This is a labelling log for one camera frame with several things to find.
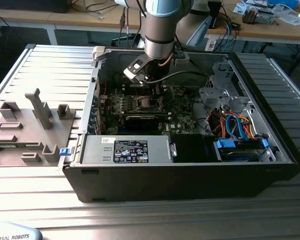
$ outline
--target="table leg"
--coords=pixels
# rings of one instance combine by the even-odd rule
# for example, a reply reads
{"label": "table leg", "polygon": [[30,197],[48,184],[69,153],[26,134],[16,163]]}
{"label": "table leg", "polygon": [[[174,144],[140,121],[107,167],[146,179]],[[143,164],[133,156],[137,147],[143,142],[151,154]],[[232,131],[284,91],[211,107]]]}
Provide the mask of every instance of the table leg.
{"label": "table leg", "polygon": [[205,51],[212,52],[215,49],[215,45],[217,43],[217,40],[220,38],[219,34],[209,34],[208,35],[208,42],[205,46]]}
{"label": "table leg", "polygon": [[58,45],[56,33],[55,33],[55,25],[54,24],[48,24],[45,27],[46,32],[48,33],[50,45]]}

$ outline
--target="power supply label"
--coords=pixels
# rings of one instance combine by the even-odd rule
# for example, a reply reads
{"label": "power supply label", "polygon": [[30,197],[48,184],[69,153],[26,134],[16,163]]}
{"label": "power supply label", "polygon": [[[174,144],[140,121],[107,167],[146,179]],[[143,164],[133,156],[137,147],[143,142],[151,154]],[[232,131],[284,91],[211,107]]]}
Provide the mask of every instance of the power supply label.
{"label": "power supply label", "polygon": [[113,161],[116,164],[148,163],[148,141],[114,141]]}

